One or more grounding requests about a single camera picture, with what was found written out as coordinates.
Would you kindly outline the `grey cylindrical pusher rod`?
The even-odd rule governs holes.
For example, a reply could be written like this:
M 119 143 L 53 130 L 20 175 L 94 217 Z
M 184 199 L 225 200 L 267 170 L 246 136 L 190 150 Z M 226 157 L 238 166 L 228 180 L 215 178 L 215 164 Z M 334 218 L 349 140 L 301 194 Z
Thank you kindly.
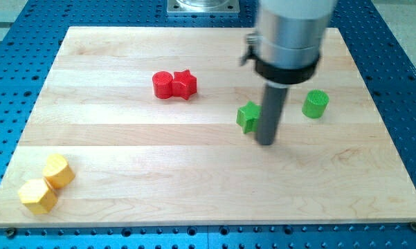
M 255 134 L 255 139 L 260 145 L 273 144 L 288 90 L 289 87 L 283 84 L 265 84 Z

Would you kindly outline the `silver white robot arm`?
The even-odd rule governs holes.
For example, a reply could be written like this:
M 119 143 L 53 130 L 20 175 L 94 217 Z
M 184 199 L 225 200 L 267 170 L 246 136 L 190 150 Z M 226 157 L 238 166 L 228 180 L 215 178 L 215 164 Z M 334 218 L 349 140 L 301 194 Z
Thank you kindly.
M 266 80 L 255 139 L 275 140 L 289 87 L 309 80 L 320 60 L 320 46 L 337 0 L 259 0 L 255 31 L 246 36 L 241 63 L 255 61 Z

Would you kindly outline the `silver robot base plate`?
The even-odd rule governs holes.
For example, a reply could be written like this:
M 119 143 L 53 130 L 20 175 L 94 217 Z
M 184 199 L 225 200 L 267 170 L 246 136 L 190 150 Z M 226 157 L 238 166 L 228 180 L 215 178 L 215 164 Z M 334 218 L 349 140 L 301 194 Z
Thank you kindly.
M 239 0 L 167 0 L 167 13 L 239 13 Z

